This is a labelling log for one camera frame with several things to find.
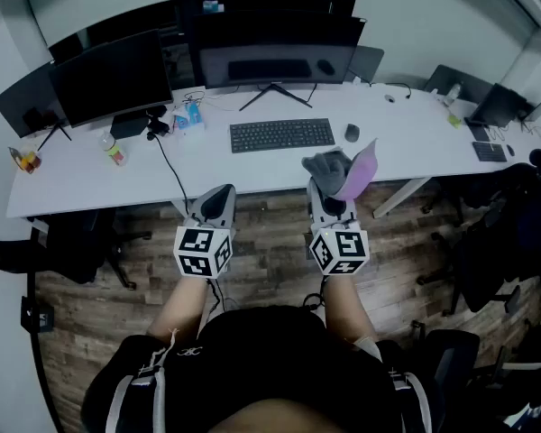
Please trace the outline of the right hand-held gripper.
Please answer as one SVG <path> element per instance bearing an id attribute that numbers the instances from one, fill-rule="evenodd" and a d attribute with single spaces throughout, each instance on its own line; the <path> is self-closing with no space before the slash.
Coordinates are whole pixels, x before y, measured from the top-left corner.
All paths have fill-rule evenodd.
<path id="1" fill-rule="evenodd" d="M 307 202 L 311 221 L 307 250 L 321 273 L 324 276 L 356 274 L 370 260 L 370 247 L 354 201 L 327 197 L 310 179 Z"/>

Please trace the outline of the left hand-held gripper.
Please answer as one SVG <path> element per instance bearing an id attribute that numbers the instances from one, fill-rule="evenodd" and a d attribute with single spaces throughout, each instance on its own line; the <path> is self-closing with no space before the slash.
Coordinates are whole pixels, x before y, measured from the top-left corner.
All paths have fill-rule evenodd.
<path id="1" fill-rule="evenodd" d="M 191 205 L 177 228 L 173 253 L 182 276 L 217 279 L 233 255 L 236 190 L 224 184 Z"/>

